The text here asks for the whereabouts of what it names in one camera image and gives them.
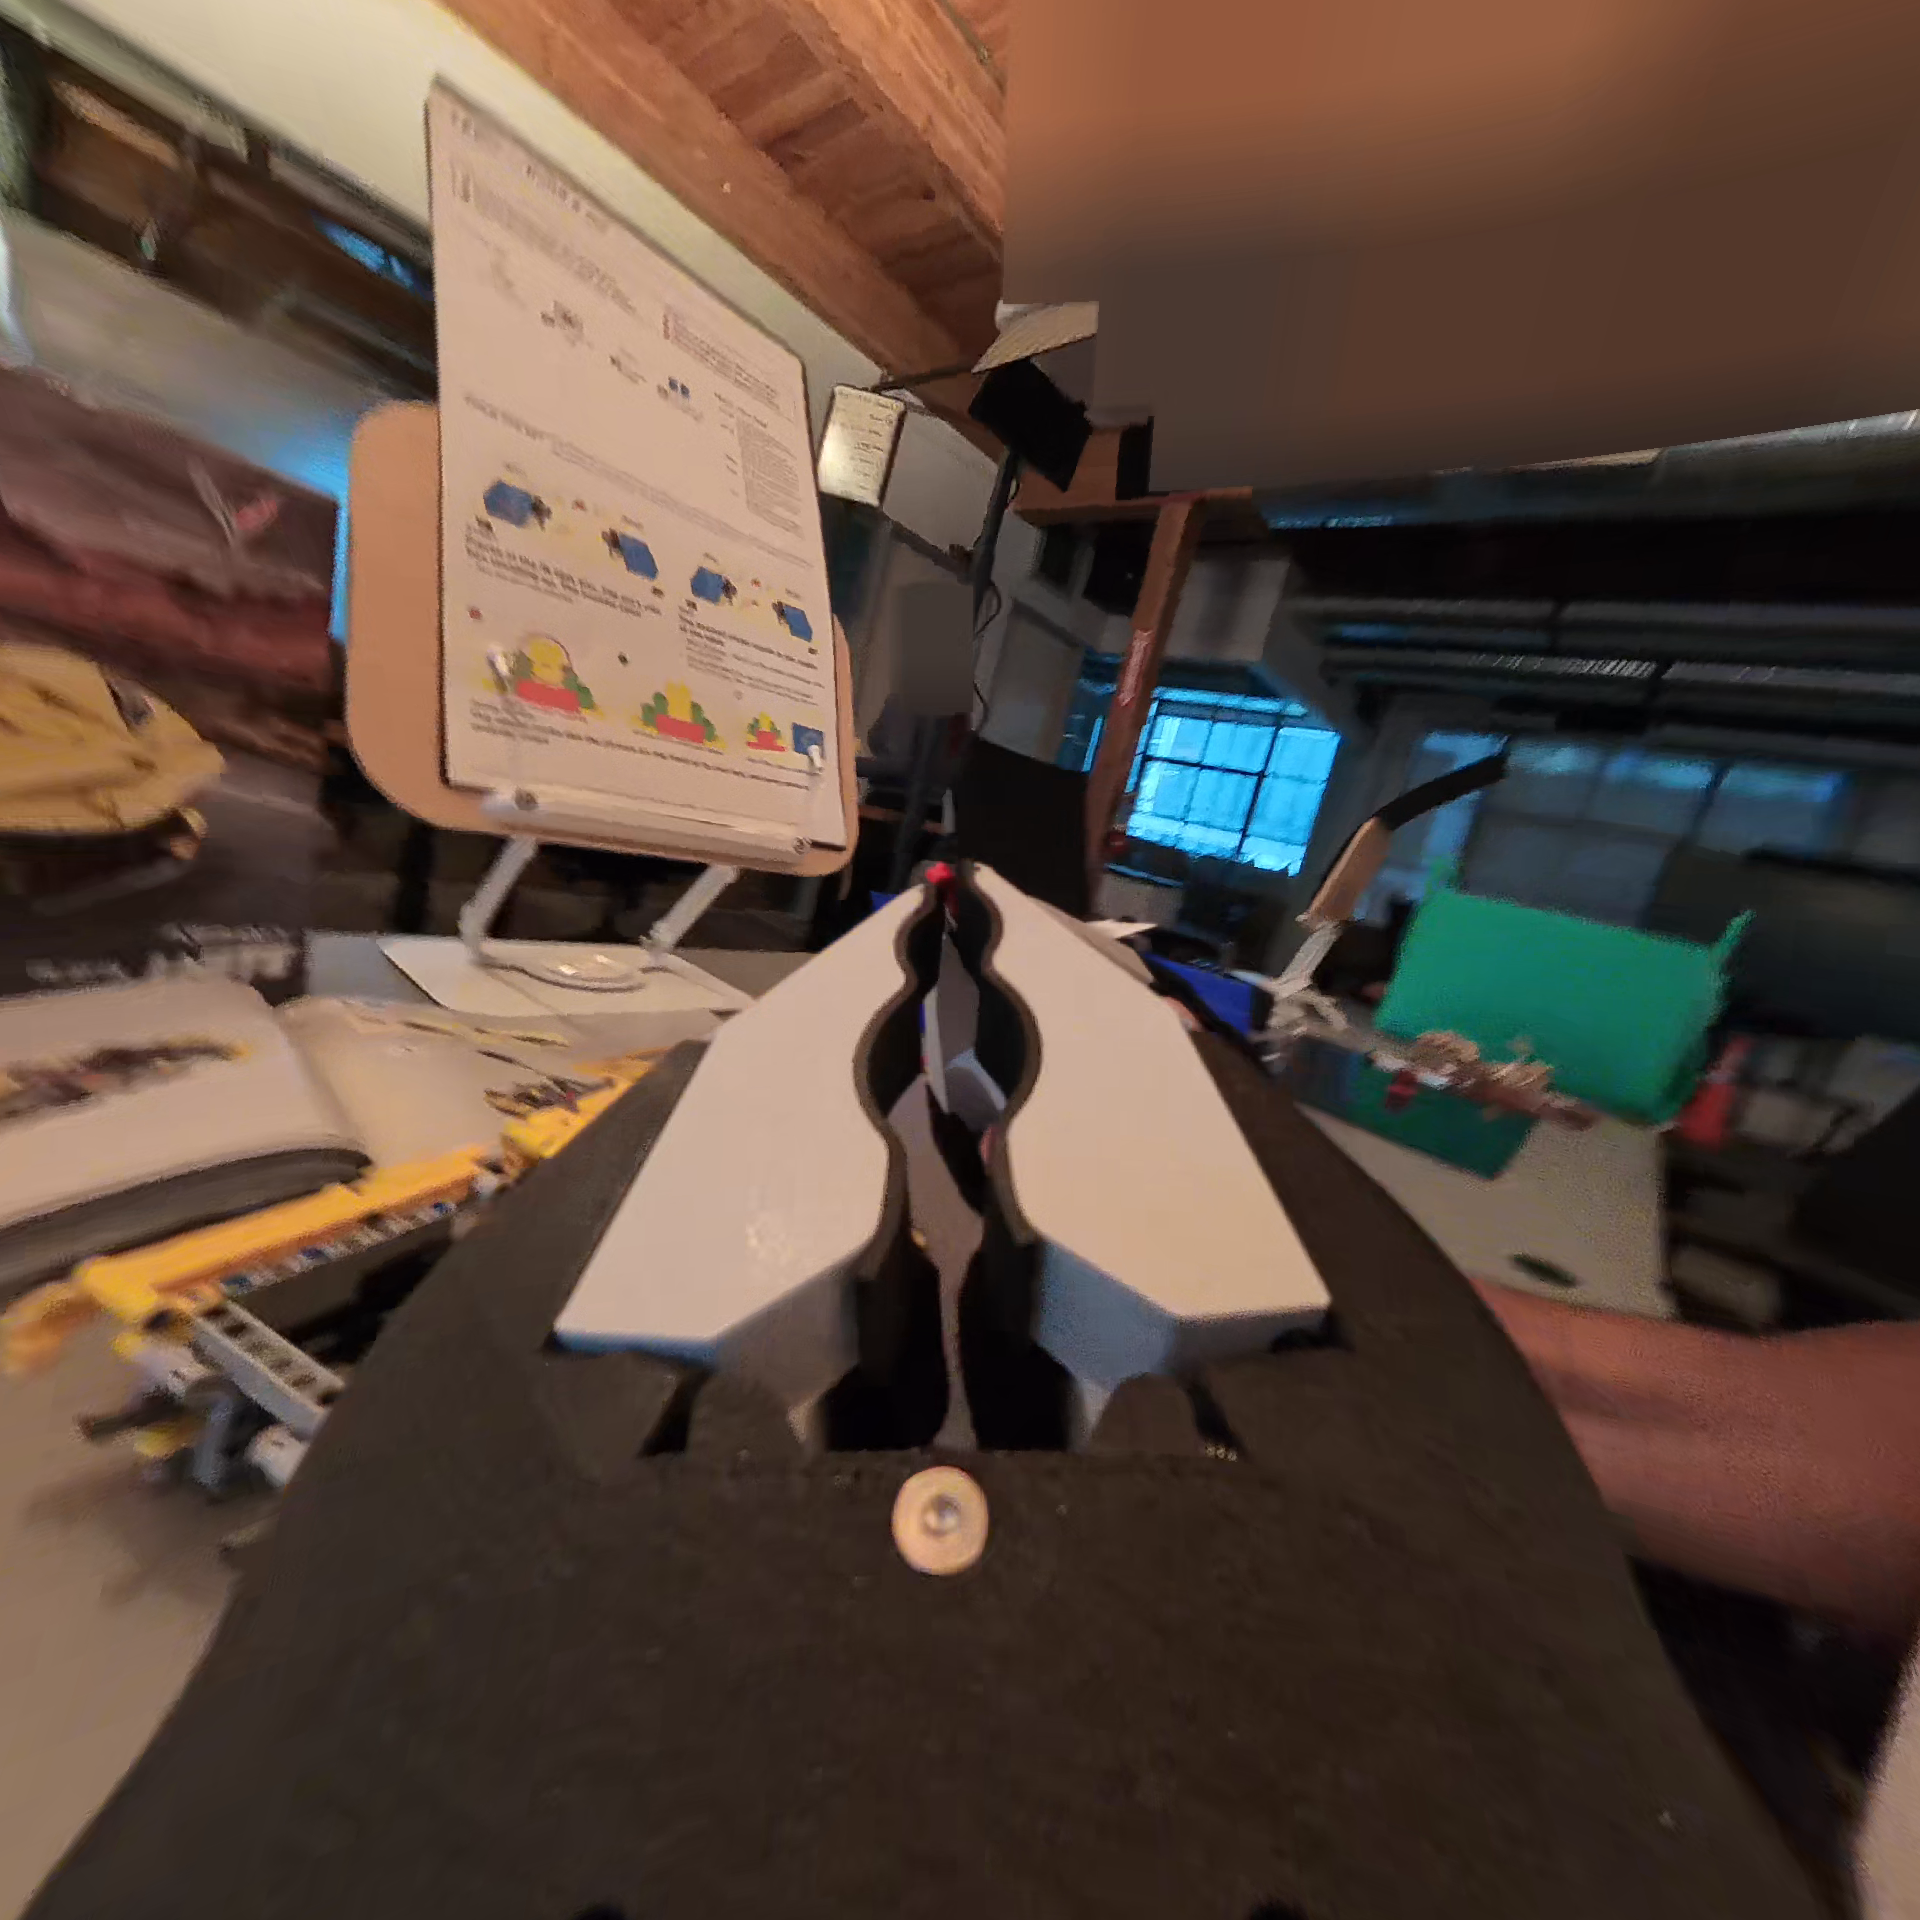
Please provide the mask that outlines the blue storage bin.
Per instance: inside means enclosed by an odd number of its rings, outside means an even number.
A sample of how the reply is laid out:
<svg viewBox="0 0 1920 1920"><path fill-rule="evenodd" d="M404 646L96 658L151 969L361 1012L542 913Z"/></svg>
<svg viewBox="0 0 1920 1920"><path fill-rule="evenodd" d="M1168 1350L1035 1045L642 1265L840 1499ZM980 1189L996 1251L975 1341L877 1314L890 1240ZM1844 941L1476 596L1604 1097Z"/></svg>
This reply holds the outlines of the blue storage bin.
<svg viewBox="0 0 1920 1920"><path fill-rule="evenodd" d="M1191 1004L1204 1012L1207 1023L1230 1030L1244 1039L1261 1039L1270 1020L1270 997L1255 979L1239 979L1236 972L1220 972L1212 968L1177 964L1150 954L1150 969L1172 983L1181 1004Z"/></svg>

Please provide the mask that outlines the yellow toy brick car model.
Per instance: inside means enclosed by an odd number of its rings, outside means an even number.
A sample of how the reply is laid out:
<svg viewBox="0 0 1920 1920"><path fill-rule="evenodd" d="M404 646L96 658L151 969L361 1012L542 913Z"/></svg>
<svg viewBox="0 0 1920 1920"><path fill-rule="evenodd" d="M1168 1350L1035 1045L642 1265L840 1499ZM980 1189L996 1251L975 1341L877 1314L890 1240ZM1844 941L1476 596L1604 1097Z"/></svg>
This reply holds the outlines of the yellow toy brick car model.
<svg viewBox="0 0 1920 1920"><path fill-rule="evenodd" d="M80 1442L127 1442L147 1476L213 1499L256 1482L284 1489L423 1273L664 1055L651 1045L517 1077L492 1094L492 1140L80 1262L4 1314L4 1374L45 1373L80 1333L108 1328L131 1388L76 1419Z"/></svg>

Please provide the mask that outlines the small whiteboard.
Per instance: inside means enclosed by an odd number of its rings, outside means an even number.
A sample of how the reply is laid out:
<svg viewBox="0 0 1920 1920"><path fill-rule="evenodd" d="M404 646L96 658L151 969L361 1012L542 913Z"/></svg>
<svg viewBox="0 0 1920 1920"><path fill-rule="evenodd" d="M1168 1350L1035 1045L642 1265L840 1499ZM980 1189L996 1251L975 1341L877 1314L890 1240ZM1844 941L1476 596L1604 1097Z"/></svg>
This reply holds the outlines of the small whiteboard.
<svg viewBox="0 0 1920 1920"><path fill-rule="evenodd" d="M897 391L834 387L816 453L819 492L882 511L906 411Z"/></svg>

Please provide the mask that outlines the toy car set box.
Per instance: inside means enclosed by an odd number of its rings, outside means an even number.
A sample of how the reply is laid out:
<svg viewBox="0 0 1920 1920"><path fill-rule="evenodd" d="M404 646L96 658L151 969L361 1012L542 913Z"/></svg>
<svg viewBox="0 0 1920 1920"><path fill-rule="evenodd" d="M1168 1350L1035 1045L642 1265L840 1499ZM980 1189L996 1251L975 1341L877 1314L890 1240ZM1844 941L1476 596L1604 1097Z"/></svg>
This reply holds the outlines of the toy car set box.
<svg viewBox="0 0 1920 1920"><path fill-rule="evenodd" d="M4 373L4 989L284 946L334 846L337 511Z"/></svg>

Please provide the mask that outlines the person's right forearm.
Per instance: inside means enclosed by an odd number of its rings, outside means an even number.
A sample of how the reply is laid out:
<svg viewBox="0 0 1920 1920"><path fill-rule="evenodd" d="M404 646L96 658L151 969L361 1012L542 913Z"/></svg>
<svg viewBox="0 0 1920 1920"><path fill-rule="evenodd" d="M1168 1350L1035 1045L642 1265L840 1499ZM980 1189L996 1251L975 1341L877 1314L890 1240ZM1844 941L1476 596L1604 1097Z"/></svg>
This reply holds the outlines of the person's right forearm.
<svg viewBox="0 0 1920 1920"><path fill-rule="evenodd" d="M1915 1633L1915 1327L1740 1337L1476 1283L1638 1554Z"/></svg>

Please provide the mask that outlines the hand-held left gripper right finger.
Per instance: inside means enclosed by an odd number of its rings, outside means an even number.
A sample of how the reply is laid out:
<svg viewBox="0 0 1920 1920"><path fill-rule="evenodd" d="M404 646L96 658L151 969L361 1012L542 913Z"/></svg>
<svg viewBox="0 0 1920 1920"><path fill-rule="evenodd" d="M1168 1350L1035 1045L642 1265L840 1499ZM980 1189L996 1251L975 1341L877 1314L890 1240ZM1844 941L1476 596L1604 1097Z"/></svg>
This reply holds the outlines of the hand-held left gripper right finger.
<svg viewBox="0 0 1920 1920"><path fill-rule="evenodd" d="M1327 1333L1328 1286L1146 960L967 868L959 964L1031 1341L1077 1388L1119 1388Z"/></svg>

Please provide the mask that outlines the grey hanging heater unit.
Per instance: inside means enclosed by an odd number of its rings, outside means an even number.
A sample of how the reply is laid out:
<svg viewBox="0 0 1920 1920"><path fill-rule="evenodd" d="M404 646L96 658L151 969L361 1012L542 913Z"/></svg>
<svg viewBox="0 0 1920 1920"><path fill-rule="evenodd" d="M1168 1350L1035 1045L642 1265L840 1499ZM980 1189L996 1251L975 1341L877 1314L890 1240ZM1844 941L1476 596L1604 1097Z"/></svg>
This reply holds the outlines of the grey hanging heater unit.
<svg viewBox="0 0 1920 1920"><path fill-rule="evenodd" d="M1088 350L1095 338L1095 302L998 302L996 341L974 363L975 389L967 417L1059 492L1072 491L1089 441L1089 417L1085 403L1068 397L1042 363L1059 352Z"/></svg>

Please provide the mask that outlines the printed instruction sheet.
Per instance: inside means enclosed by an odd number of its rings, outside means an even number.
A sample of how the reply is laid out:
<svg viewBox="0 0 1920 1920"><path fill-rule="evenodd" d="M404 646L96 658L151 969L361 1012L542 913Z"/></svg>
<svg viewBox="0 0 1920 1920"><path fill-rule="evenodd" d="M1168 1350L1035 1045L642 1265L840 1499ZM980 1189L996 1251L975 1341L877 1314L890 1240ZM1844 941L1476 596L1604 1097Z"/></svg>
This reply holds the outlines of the printed instruction sheet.
<svg viewBox="0 0 1920 1920"><path fill-rule="evenodd" d="M708 858L847 854L806 375L438 81L441 761Z"/></svg>

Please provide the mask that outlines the large paned window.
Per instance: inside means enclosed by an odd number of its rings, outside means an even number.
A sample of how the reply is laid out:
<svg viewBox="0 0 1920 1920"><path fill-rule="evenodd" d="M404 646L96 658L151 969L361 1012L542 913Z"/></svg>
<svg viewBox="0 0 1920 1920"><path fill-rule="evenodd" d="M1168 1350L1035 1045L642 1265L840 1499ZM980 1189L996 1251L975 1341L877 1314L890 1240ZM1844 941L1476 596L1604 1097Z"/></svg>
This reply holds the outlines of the large paned window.
<svg viewBox="0 0 1920 1920"><path fill-rule="evenodd" d="M1155 692L1128 778L1134 843L1299 877L1339 731L1299 703Z"/></svg>

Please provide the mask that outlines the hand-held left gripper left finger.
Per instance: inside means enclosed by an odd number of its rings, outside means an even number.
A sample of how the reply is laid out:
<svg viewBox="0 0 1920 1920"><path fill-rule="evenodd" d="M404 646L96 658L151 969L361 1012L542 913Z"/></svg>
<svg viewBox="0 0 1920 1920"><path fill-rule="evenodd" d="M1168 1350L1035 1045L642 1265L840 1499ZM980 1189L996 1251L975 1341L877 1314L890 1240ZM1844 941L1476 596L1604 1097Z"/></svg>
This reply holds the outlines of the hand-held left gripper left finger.
<svg viewBox="0 0 1920 1920"><path fill-rule="evenodd" d="M553 1337L704 1373L851 1373L904 1228L890 1110L921 1074L939 897L918 884L730 1015Z"/></svg>

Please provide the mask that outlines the open instruction booklet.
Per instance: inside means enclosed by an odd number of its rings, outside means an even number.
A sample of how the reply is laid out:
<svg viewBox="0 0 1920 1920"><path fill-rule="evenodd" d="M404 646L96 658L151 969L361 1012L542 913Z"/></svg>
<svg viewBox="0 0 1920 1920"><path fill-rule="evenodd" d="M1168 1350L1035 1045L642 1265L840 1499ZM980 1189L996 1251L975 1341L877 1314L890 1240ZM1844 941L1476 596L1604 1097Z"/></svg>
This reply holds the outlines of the open instruction booklet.
<svg viewBox="0 0 1920 1920"><path fill-rule="evenodd" d="M657 1052L639 1015L454 1015L239 979L4 999L4 1302L91 1257L370 1173L498 1149L531 1100Z"/></svg>

